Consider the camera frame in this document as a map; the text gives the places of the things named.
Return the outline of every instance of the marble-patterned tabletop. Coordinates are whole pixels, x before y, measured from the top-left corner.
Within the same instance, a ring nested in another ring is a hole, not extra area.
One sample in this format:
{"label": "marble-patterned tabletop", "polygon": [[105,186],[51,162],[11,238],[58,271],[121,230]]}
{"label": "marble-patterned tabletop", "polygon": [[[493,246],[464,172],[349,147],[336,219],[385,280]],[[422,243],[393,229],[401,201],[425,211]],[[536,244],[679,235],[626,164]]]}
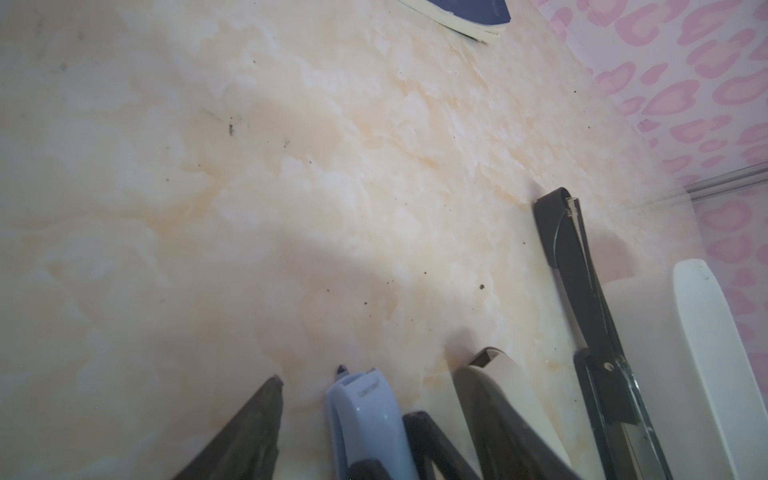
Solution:
{"label": "marble-patterned tabletop", "polygon": [[531,215],[601,279],[700,254],[690,204],[527,2],[493,46],[395,0],[0,7],[0,477],[170,478],[268,377],[276,478],[378,367],[476,462],[450,370],[497,346],[602,476]]}

